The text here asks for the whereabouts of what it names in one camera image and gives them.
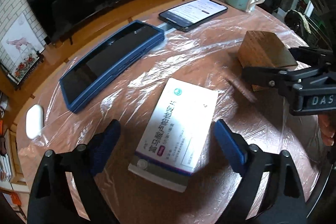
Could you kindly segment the person right hand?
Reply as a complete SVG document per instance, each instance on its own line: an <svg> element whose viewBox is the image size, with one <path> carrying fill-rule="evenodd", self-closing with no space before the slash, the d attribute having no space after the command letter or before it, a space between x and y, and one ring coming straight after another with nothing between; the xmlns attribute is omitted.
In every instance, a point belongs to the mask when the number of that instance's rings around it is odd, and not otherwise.
<svg viewBox="0 0 336 224"><path fill-rule="evenodd" d="M332 124L330 116L319 114L318 123L323 143L327 146L334 145L335 126Z"/></svg>

